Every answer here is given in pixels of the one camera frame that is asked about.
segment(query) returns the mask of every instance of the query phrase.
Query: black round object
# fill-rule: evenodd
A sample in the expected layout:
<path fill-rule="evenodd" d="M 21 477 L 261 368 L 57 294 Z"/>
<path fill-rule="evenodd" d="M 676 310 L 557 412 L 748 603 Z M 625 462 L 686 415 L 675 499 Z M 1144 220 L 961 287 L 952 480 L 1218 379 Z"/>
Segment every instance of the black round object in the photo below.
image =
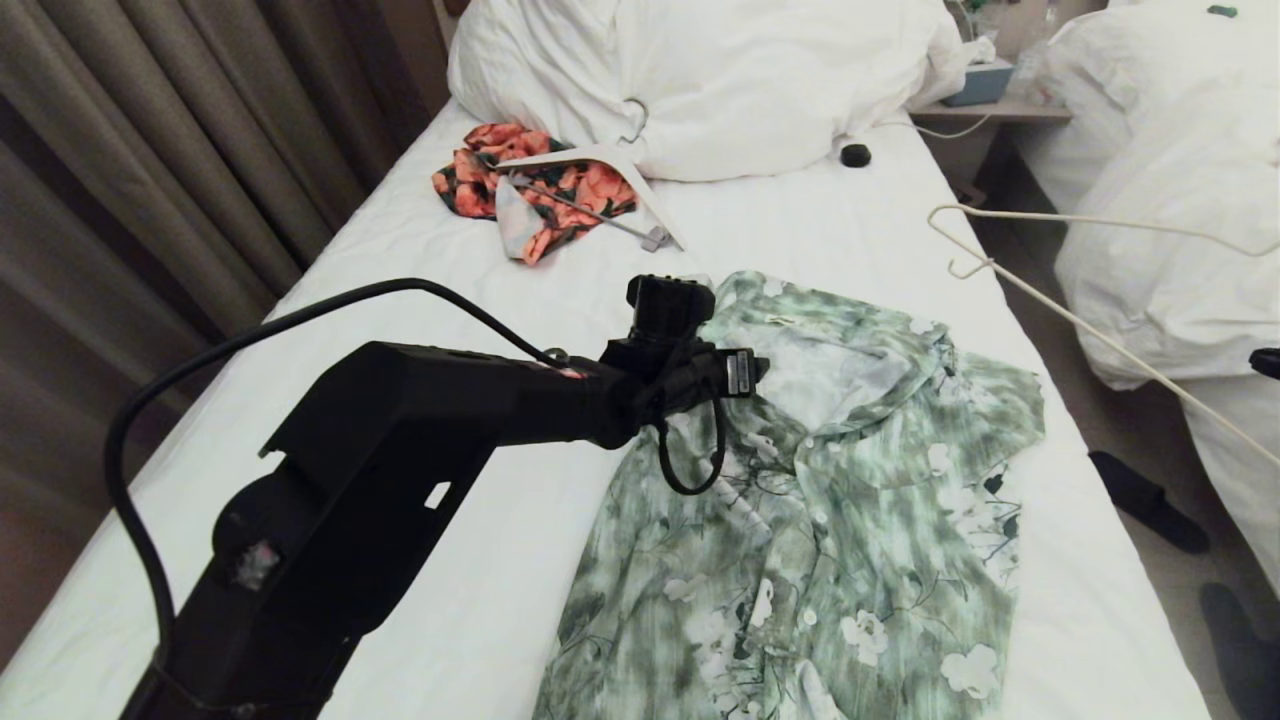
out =
<path fill-rule="evenodd" d="M 840 163 L 846 168 L 865 168 L 872 164 L 872 151 L 865 145 L 846 145 L 840 150 Z"/>

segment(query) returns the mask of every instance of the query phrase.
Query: white wire hanger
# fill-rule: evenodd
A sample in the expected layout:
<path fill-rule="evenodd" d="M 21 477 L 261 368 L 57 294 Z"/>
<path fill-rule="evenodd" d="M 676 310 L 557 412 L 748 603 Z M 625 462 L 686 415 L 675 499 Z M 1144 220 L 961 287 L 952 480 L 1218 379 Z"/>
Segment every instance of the white wire hanger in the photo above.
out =
<path fill-rule="evenodd" d="M 1224 428 L 1226 428 L 1228 430 L 1230 430 L 1231 433 L 1234 433 L 1235 436 L 1238 436 L 1240 439 L 1243 439 L 1245 443 L 1248 443 L 1249 447 L 1252 447 L 1253 450 L 1257 450 L 1258 452 L 1261 452 L 1262 455 L 1265 455 L 1267 457 L 1267 460 L 1270 460 L 1277 468 L 1280 468 L 1280 457 L 1276 457 L 1274 454 L 1271 454 L 1271 451 L 1268 451 L 1266 447 L 1263 447 L 1262 443 L 1260 443 L 1258 441 L 1253 439 L 1248 433 L 1245 433 L 1244 430 L 1242 430 L 1240 428 L 1238 428 L 1234 423 L 1231 423 L 1230 420 L 1228 420 L 1226 418 L 1224 418 L 1217 410 L 1213 410 L 1208 405 L 1204 405 L 1196 396 L 1193 396 L 1192 393 L 1189 393 L 1185 389 L 1183 389 L 1181 387 L 1179 387 L 1178 383 L 1175 383 L 1174 380 L 1169 379 L 1164 373 L 1161 373 L 1160 370 L 1152 368 L 1151 365 L 1148 365 L 1146 361 L 1143 361 L 1140 357 L 1138 357 L 1133 352 L 1129 352 L 1128 350 L 1125 350 L 1125 347 L 1123 345 L 1120 345 L 1117 341 L 1107 337 L 1106 334 L 1102 333 L 1102 331 L 1100 331 L 1100 329 L 1094 328 L 1093 325 L 1091 325 L 1089 323 L 1082 320 L 1074 313 L 1071 313 L 1066 307 L 1062 307 L 1061 305 L 1059 305 L 1057 302 L 1055 302 L 1053 299 L 1048 297 L 1047 295 L 1044 295 L 1043 292 L 1036 290 L 1034 287 L 1032 287 L 1030 284 L 1028 284 L 1025 281 L 1023 281 L 1021 278 L 1019 278 L 1014 273 L 1010 273 L 1009 270 L 1006 270 L 1005 268 L 1002 268 L 998 263 L 996 263 L 995 260 L 992 260 L 991 258 L 988 258 L 987 254 L 983 252 L 982 250 L 970 246 L 965 241 L 963 241 L 959 237 L 956 237 L 955 234 L 952 234 L 946 228 L 938 225 L 934 222 L 934 217 L 938 213 L 941 213 L 942 210 L 960 210 L 961 213 L 965 213 L 966 215 L 974 215 L 974 217 L 979 217 L 979 218 L 1004 218 L 1004 219 L 1018 219 L 1018 220 L 1046 220 L 1046 222 L 1047 220 L 1052 220 L 1052 222 L 1070 222 L 1070 223 L 1094 223 L 1094 224 L 1100 224 L 1100 225 L 1117 225 L 1117 227 L 1123 227 L 1123 228 L 1139 228 L 1139 229 L 1151 229 L 1151 231 L 1160 231 L 1160 232 L 1180 233 L 1180 234 L 1188 234 L 1188 236 L 1193 236 L 1193 237 L 1199 237 L 1202 240 L 1207 240 L 1210 242 L 1213 242 L 1213 243 L 1217 243 L 1217 245 L 1220 245 L 1222 247 L 1226 247 L 1228 250 L 1231 250 L 1234 252 L 1239 252 L 1240 255 L 1244 255 L 1247 258 L 1262 258 L 1265 255 L 1270 255 L 1270 254 L 1275 252 L 1276 250 L 1280 250 L 1280 242 L 1277 242 L 1275 245 L 1271 245 L 1270 247 L 1266 247 L 1263 250 L 1247 250 L 1244 247 L 1240 247 L 1240 246 L 1238 246 L 1235 243 L 1228 242 L 1226 240 L 1222 240 L 1222 238 L 1220 238 L 1217 236 L 1213 236 L 1213 234 L 1210 234 L 1210 233 L 1197 232 L 1197 231 L 1188 231 L 1188 229 L 1183 229 L 1183 228 L 1172 228 L 1172 227 L 1167 227 L 1167 225 L 1155 225 L 1155 224 L 1148 224 L 1148 223 L 1132 223 L 1132 222 L 1128 222 L 1128 220 L 1111 220 L 1111 219 L 1106 219 L 1106 218 L 1093 218 L 1093 217 L 1089 217 L 1089 215 L 1055 215 L 1055 214 L 1051 214 L 1051 213 L 1006 213 L 1006 211 L 1000 211 L 1000 210 L 978 210 L 975 208 L 969 208 L 968 205 L 959 205 L 959 204 L 938 205 L 937 208 L 934 208 L 929 213 L 929 217 L 928 217 L 928 223 L 929 223 L 931 228 L 933 228 L 934 231 L 937 231 L 938 233 L 941 233 L 943 237 L 946 237 L 951 242 L 956 243 L 961 250 L 964 250 L 965 252 L 968 252 L 969 255 L 973 255 L 974 258 L 977 258 L 979 260 L 978 265 L 975 268 L 973 268 L 972 270 L 957 272 L 956 270 L 956 261 L 952 259 L 951 261 L 947 263 L 947 272 L 951 273 L 954 277 L 964 281 L 964 279 L 969 279 L 969 278 L 974 277 L 975 274 L 978 274 L 979 272 L 982 272 L 984 268 L 991 268 L 992 270 L 996 272 L 996 274 L 998 274 L 1000 277 L 1005 278 L 1006 281 L 1009 281 L 1010 283 L 1012 283 L 1015 287 L 1018 287 L 1019 290 L 1021 290 L 1027 295 L 1030 295 L 1041 305 L 1044 305 L 1046 307 L 1048 307 L 1050 310 L 1052 310 L 1053 313 L 1056 313 L 1061 318 L 1069 320 L 1073 325 L 1075 325 L 1075 327 L 1083 329 L 1084 332 L 1092 334 L 1093 337 L 1098 338 L 1100 342 L 1102 342 L 1103 345 L 1106 345 L 1111 350 L 1119 352 L 1120 355 L 1123 355 L 1124 357 L 1126 357 L 1130 363 L 1133 363 L 1138 368 L 1142 368 L 1142 370 L 1151 379 L 1153 379 L 1157 383 L 1160 383 L 1160 384 L 1165 386 L 1166 388 L 1169 388 L 1174 395 L 1176 395 L 1183 401 L 1189 402 L 1190 405 L 1194 405 L 1202 413 L 1204 413 L 1206 415 L 1208 415 L 1210 418 L 1212 418 L 1213 421 L 1219 423 L 1220 425 L 1222 425 Z"/>

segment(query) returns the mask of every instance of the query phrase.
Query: white cable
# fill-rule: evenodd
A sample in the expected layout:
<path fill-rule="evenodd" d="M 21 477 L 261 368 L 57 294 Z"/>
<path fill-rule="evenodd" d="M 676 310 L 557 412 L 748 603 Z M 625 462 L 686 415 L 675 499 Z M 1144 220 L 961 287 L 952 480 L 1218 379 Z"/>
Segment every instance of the white cable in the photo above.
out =
<path fill-rule="evenodd" d="M 980 128 L 982 123 L 989 120 L 993 114 L 995 113 L 987 113 L 986 115 L 982 117 L 980 120 L 978 120 L 973 126 L 970 126 L 970 127 L 968 127 L 968 128 L 965 128 L 965 129 L 963 129 L 960 132 L 955 132 L 955 133 L 950 133 L 950 135 L 942 133 L 942 132 L 934 132 L 934 131 L 928 129 L 928 128 L 922 128 L 920 126 L 918 126 L 915 123 L 905 123 L 905 122 L 901 122 L 901 120 L 893 120 L 891 123 L 881 123 L 881 124 L 878 124 L 876 127 L 882 128 L 882 127 L 886 127 L 886 126 L 902 126 L 902 127 L 915 128 L 915 129 L 920 131 L 922 133 L 924 133 L 924 135 L 927 135 L 929 137 L 937 137 L 938 140 L 955 140 L 957 137 L 964 137 L 964 136 L 969 135 L 970 132 Z"/>
<path fill-rule="evenodd" d="M 929 218 L 928 218 L 928 223 L 929 223 L 931 228 L 933 228 L 934 231 L 940 232 L 943 237 L 946 237 L 951 242 L 954 242 L 957 246 L 960 246 L 960 249 L 963 249 L 969 255 L 973 255 L 978 260 L 982 260 L 982 263 L 977 268 L 969 270 L 968 273 L 957 273 L 955 270 L 955 260 L 951 260 L 950 263 L 947 263 L 947 272 L 951 273 L 954 277 L 960 278 L 960 279 L 968 279 L 968 278 L 972 278 L 974 274 L 977 274 L 983 268 L 991 268 L 997 274 L 1000 274 L 1000 277 L 1002 277 L 1006 281 L 1014 283 L 1014 286 L 1016 286 L 1019 290 L 1021 290 L 1027 295 L 1030 295 L 1032 297 L 1034 297 L 1037 301 L 1039 301 L 1042 305 L 1044 305 L 1046 307 L 1048 307 L 1053 313 L 1057 313 L 1060 316 L 1062 316 L 1064 319 L 1066 319 L 1068 322 L 1070 322 L 1075 327 L 1085 331 L 1087 333 L 1089 333 L 1093 337 L 1098 338 L 1098 341 L 1101 341 L 1103 345 L 1106 345 L 1111 350 L 1114 350 L 1114 351 L 1119 352 L 1120 355 L 1123 355 L 1124 357 L 1126 357 L 1134 365 L 1142 368 L 1142 370 L 1144 373 L 1147 373 L 1147 375 L 1149 375 L 1151 379 L 1153 379 L 1157 383 L 1160 383 L 1160 384 L 1165 386 L 1166 388 L 1169 388 L 1174 395 L 1176 395 L 1178 397 L 1180 397 L 1183 401 L 1194 405 L 1197 409 L 1199 409 L 1206 415 L 1208 415 L 1210 418 L 1212 418 L 1216 423 L 1219 423 L 1220 425 L 1222 425 L 1224 428 L 1226 428 L 1228 430 L 1230 430 L 1231 433 L 1234 433 L 1235 436 L 1238 436 L 1240 439 L 1243 439 L 1249 447 L 1252 447 L 1253 450 L 1257 450 L 1263 456 L 1266 456 L 1267 460 L 1271 460 L 1277 466 L 1280 466 L 1280 457 L 1276 457 L 1275 455 L 1272 455 L 1270 450 L 1267 450 L 1266 447 L 1262 446 L 1262 443 L 1260 443 L 1258 441 L 1256 441 L 1252 437 L 1249 437 L 1248 433 L 1245 433 L 1240 428 L 1235 427 L 1234 423 L 1231 423 L 1230 420 L 1228 420 L 1226 418 L 1224 418 L 1220 413 L 1217 413 L 1216 410 L 1213 410 L 1208 405 L 1204 405 L 1203 402 L 1201 402 L 1196 396 L 1193 396 L 1192 393 L 1189 393 L 1185 389 L 1183 389 L 1181 387 L 1179 387 L 1178 383 L 1175 383 L 1174 380 L 1171 380 L 1167 377 L 1165 377 L 1164 373 L 1161 373 L 1160 370 L 1152 368 L 1151 365 L 1148 365 L 1147 363 L 1144 363 L 1140 357 L 1138 357 L 1133 352 L 1129 352 L 1128 350 L 1125 350 L 1123 345 L 1120 345 L 1119 342 L 1116 342 L 1116 341 L 1111 340 L 1110 337 L 1107 337 L 1106 334 L 1103 334 L 1102 331 L 1100 331 L 1100 329 L 1094 328 L 1093 325 L 1085 323 L 1079 316 L 1076 316 L 1075 314 L 1073 314 L 1070 310 L 1068 310 L 1066 307 L 1062 307 L 1061 305 L 1059 305 L 1057 302 L 1055 302 L 1047 295 L 1044 295 L 1041 291 L 1036 290 L 1034 287 L 1027 284 L 1027 282 L 1024 282 L 1021 278 L 1019 278 L 1014 273 L 1010 273 L 1005 268 L 1000 266 L 1000 264 L 997 264 L 996 261 L 993 261 L 991 258 L 987 258 L 987 255 L 984 252 L 982 252 L 980 250 L 974 250 L 973 247 L 970 247 L 969 245 L 966 245 L 963 240 L 960 240 L 956 236 L 951 234 L 950 232 L 947 232 L 942 227 L 938 227 L 938 224 L 933 222 L 933 217 L 937 215 L 938 213 L 941 213 L 942 210 L 960 210 L 961 213 L 965 213 L 968 215 L 977 215 L 979 218 L 1006 218 L 1006 219 L 1021 219 L 1021 220 L 1055 220 L 1055 222 L 1069 220 L 1069 222 L 1075 222 L 1075 223 L 1097 223 L 1097 224 L 1102 224 L 1102 225 L 1119 225 L 1119 227 L 1124 227 L 1124 228 L 1142 228 L 1142 229 L 1153 229 L 1153 231 L 1161 231 L 1161 232 L 1174 232 L 1174 233 L 1189 234 L 1189 236 L 1194 236 L 1194 237 L 1199 237 L 1199 238 L 1204 238 L 1204 240 L 1216 242 L 1217 245 L 1221 245 L 1222 247 L 1226 247 L 1229 250 L 1234 250 L 1234 251 L 1240 252 L 1242 255 L 1247 255 L 1249 258 L 1261 258 L 1263 255 L 1268 255 L 1271 252 L 1275 252 L 1276 250 L 1280 250 L 1280 242 L 1272 245 L 1271 247 L 1268 247 L 1268 249 L 1266 249 L 1266 250 L 1263 250 L 1261 252 L 1251 252 L 1248 250 L 1244 250 L 1244 249 L 1242 249 L 1242 247 L 1239 247 L 1239 246 L 1236 246 L 1234 243 L 1230 243 L 1230 242 L 1228 242 L 1228 241 L 1225 241 L 1225 240 L 1222 240 L 1220 237 L 1216 237 L 1216 236 L 1212 236 L 1212 234 L 1208 234 L 1208 233 L 1202 233 L 1202 232 L 1196 232 L 1196 231 L 1187 231 L 1187 229 L 1181 229 L 1181 228 L 1171 228 L 1171 227 L 1166 227 L 1166 225 L 1153 225 L 1153 224 L 1146 224 L 1146 223 L 1130 223 L 1130 222 L 1125 222 L 1125 220 L 1111 220 L 1111 219 L 1107 219 L 1107 218 L 1093 218 L 1093 217 L 1088 217 L 1088 215 L 1053 215 L 1053 214 L 1048 214 L 1048 213 L 1006 213 L 1006 211 L 997 211 L 997 210 L 978 210 L 975 208 L 969 208 L 966 205 L 954 205 L 954 204 L 938 205 L 937 208 L 934 208 L 929 213 Z"/>

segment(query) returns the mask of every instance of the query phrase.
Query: tissue box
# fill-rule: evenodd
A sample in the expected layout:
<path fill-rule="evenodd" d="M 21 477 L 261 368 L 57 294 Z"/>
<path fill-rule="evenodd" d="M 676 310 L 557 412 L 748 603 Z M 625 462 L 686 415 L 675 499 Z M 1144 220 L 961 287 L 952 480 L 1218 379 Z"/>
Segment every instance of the tissue box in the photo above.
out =
<path fill-rule="evenodd" d="M 1014 65 L 1001 58 L 984 65 L 969 65 L 964 73 L 964 90 L 951 97 L 943 97 L 942 104 L 955 108 L 957 105 L 996 102 L 1005 94 L 1009 78 L 1012 76 Z"/>

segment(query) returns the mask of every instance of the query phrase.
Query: green floral shirt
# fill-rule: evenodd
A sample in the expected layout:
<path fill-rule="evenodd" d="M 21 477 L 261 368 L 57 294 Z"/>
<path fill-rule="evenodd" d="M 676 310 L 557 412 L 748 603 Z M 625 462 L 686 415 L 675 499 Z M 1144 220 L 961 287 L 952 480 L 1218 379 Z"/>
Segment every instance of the green floral shirt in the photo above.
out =
<path fill-rule="evenodd" d="M 600 507 L 539 720 L 914 720 L 998 715 L 1021 506 L 1043 437 L 1034 375 L 943 325 L 759 273 L 701 337 L 772 361 L 724 402 L 721 479 L 682 497 L 641 437 Z M 705 477 L 709 407 L 671 420 Z"/>

